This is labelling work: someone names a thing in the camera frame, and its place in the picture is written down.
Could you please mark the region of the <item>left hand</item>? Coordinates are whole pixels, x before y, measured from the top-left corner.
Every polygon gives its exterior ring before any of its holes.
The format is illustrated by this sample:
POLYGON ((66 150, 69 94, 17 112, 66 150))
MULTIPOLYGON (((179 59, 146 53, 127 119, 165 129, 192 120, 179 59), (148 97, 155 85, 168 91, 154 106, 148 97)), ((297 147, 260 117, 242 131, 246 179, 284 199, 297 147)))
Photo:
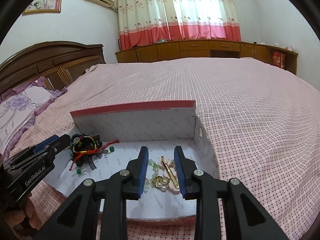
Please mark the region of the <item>left hand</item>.
POLYGON ((10 231, 10 233, 4 233, 3 239, 13 239, 11 235, 16 235, 13 232, 14 226, 21 224, 25 218, 32 229, 40 230, 42 227, 42 222, 31 200, 32 195, 32 193, 29 193, 18 209, 4 211, 1 214, 4 219, 3 225, 6 225, 6 228, 10 231))

